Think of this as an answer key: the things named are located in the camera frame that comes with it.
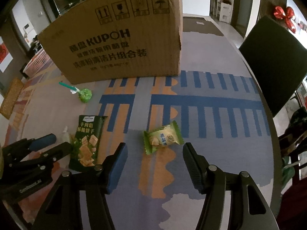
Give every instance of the biscuit package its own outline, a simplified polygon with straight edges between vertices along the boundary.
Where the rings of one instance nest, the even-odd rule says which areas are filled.
[[[70,169],[84,172],[96,164],[105,118],[105,116],[79,116],[73,150],[70,154]]]
[[[145,152],[147,155],[154,153],[159,147],[184,143],[176,121],[151,132],[144,131],[143,136]]]

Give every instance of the green lollipop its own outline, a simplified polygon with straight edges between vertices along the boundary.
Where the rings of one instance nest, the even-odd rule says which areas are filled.
[[[70,85],[67,85],[67,84],[62,83],[62,82],[59,82],[59,84],[69,88],[70,91],[72,92],[72,94],[78,93],[79,99],[83,103],[87,103],[92,97],[92,91],[90,89],[83,88],[83,89],[79,90],[78,88],[76,88],[74,86],[70,86]]]

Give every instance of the umbrella symbol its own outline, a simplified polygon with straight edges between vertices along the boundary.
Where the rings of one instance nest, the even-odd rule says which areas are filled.
[[[158,0],[155,2],[156,4],[159,4],[159,8],[161,8],[162,3],[165,3],[163,0]]]

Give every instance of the chair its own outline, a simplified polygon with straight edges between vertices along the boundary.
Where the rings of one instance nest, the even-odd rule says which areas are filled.
[[[307,73],[307,50],[285,28],[265,16],[239,48],[275,116]]]

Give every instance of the yellow candy wrapper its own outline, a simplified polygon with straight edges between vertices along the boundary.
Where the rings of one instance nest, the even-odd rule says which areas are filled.
[[[159,147],[183,143],[176,121],[151,132],[144,131],[144,146],[147,155],[154,153]]]

